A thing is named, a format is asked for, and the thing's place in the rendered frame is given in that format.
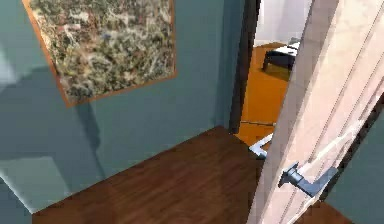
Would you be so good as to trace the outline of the pale pink room door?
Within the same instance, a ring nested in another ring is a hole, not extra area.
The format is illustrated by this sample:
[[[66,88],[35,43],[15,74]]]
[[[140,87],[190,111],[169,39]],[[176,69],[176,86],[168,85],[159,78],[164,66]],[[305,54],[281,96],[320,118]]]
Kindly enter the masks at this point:
[[[283,171],[314,182],[338,169],[384,93],[384,0],[313,0],[246,224],[294,224],[319,200]]]

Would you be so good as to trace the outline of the black low table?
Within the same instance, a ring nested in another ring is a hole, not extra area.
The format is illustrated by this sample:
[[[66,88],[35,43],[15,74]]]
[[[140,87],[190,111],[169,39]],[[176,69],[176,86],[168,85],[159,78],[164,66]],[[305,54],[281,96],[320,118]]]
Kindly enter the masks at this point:
[[[284,46],[269,50],[265,53],[262,70],[266,71],[269,64],[292,70],[299,50],[300,40],[292,37]]]

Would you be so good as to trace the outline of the framed speckled wall picture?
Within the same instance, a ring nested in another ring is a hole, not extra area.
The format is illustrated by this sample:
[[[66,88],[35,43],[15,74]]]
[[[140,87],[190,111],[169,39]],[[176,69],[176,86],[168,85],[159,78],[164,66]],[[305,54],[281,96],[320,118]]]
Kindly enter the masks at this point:
[[[21,0],[65,105],[177,76],[175,0]]]

